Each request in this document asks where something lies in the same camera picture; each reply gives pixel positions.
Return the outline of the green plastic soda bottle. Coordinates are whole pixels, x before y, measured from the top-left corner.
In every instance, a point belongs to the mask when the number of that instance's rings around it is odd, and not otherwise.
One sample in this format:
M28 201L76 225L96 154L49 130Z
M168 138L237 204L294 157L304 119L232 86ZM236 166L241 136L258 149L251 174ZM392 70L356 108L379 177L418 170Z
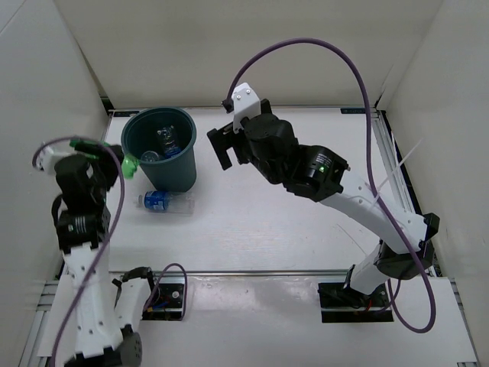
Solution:
M108 150L117 157L125 179L131 179L139 166L139 160L130 154L124 154L121 145L110 145L106 141L88 141L76 138L70 141L70 147L95 162L107 179L118 177L118 168Z

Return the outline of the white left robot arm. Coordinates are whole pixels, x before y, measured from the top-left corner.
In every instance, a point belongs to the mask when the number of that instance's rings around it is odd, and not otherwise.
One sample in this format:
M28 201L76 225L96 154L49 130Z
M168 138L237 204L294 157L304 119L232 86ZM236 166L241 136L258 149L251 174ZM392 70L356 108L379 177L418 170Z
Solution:
M76 318L76 341L64 365L140 366L143 306L159 300L160 287L149 268L132 269L120 280L109 274L105 198L116 166L111 159L71 154L55 163L54 172L61 194L53 203L53 222L76 293L68 311Z

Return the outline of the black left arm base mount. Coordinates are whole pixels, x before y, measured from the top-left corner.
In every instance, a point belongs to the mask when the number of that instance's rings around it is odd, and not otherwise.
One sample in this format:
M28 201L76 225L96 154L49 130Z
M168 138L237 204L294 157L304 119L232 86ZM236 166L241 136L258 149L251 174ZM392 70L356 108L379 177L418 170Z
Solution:
M182 321L184 317L186 282L183 276L163 277L149 308L142 320Z

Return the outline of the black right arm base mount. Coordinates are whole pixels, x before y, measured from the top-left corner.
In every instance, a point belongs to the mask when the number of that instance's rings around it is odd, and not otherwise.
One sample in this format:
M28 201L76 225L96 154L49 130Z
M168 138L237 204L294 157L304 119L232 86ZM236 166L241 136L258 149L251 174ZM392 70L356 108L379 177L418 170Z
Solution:
M390 323L393 314L384 284L364 295L342 282L318 283L322 323Z

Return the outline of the clear bottle blue Aquarius label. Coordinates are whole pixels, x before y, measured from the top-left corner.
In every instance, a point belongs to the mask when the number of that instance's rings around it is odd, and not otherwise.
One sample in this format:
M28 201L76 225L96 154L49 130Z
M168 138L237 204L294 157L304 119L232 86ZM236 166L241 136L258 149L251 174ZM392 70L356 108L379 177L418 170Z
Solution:
M156 136L165 158L172 158L182 151L176 128L173 125L158 129Z

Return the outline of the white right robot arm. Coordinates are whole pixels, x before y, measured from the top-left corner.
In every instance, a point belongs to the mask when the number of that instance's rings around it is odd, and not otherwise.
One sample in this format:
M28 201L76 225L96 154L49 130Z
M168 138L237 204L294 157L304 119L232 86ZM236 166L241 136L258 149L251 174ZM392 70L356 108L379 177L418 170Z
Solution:
M389 200L378 199L369 185L349 170L347 161L320 145L302 145L292 125L275 116L264 99L258 114L213 129L207 136L223 169L232 163L253 164L271 184L344 213L380 239L375 250L348 272L343 296L351 305L363 304L388 279L409 280L432 266L432 237L439 218L410 213Z

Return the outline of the clear unlabelled plastic bottle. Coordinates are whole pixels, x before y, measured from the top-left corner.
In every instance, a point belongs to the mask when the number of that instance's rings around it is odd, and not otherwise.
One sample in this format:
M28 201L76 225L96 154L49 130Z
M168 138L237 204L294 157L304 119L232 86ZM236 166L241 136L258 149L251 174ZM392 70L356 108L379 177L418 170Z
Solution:
M145 151L141 155L141 162L145 162L146 164L159 162L162 161L163 159L164 156L157 153L156 151Z

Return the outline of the clear bottle blue Pocari label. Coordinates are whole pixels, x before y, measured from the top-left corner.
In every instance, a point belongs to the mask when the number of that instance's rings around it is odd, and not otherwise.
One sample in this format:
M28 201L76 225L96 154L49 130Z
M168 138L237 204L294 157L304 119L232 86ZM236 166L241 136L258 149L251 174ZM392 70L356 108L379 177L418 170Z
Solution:
M190 215L194 211L195 201L191 193L155 190L139 195L135 200L135 205L156 213Z

